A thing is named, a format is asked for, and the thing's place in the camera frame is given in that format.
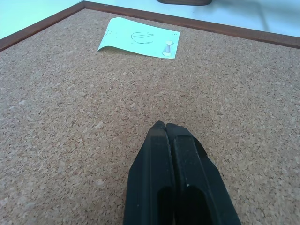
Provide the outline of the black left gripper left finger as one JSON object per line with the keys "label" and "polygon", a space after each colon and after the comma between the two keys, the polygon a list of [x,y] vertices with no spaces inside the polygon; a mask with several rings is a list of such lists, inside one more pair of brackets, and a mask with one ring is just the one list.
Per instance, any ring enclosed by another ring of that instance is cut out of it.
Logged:
{"label": "black left gripper left finger", "polygon": [[129,170],[123,224],[171,225],[174,172],[164,122],[157,121]]}

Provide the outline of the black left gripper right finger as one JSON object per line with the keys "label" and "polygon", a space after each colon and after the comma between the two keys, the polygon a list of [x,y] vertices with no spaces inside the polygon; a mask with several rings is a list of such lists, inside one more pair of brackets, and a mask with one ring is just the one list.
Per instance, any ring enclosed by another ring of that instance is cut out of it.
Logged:
{"label": "black left gripper right finger", "polygon": [[166,125],[176,186],[178,225],[239,225],[240,219],[216,166],[183,126]]}

